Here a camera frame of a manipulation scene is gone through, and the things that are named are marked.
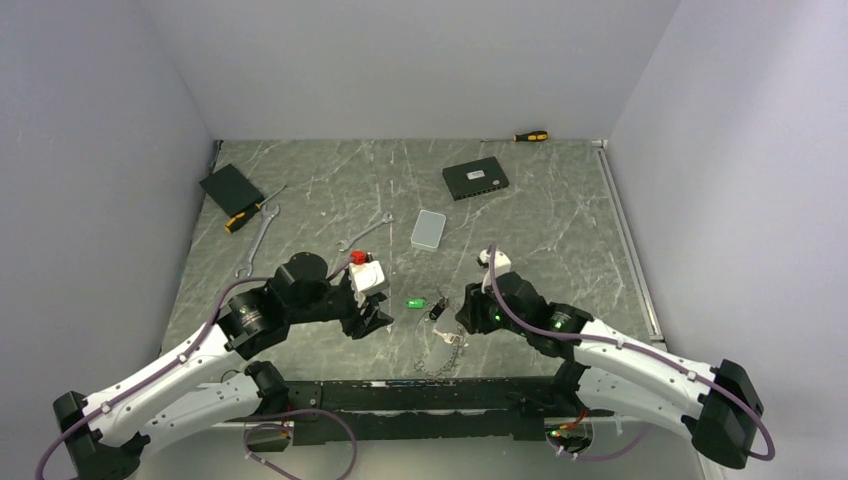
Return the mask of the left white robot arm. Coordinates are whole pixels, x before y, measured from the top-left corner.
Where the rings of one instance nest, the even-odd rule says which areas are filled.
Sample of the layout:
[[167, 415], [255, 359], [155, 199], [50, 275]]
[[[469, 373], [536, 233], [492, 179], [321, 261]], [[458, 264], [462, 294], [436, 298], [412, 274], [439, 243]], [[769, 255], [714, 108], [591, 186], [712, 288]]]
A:
[[171, 351], [100, 391], [70, 391], [54, 401], [58, 442], [77, 477], [126, 479], [156, 450], [208, 426], [272, 420], [303, 404], [259, 354], [295, 325], [338, 321], [352, 339], [390, 325], [380, 307], [387, 286], [380, 262], [362, 251], [335, 270], [301, 252], [269, 278], [236, 281]]

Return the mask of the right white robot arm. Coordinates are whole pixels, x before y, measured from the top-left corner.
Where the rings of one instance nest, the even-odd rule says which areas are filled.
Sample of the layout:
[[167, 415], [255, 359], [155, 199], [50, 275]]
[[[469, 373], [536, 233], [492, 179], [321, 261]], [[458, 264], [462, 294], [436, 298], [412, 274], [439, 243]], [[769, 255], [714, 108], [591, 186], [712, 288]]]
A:
[[616, 331], [592, 314], [550, 302], [515, 272], [466, 285], [456, 320], [471, 334], [510, 331], [540, 354], [561, 360], [551, 388], [557, 411], [581, 408], [635, 417], [691, 441], [701, 455], [731, 469], [770, 460], [754, 440], [764, 406], [746, 369], [689, 360]]

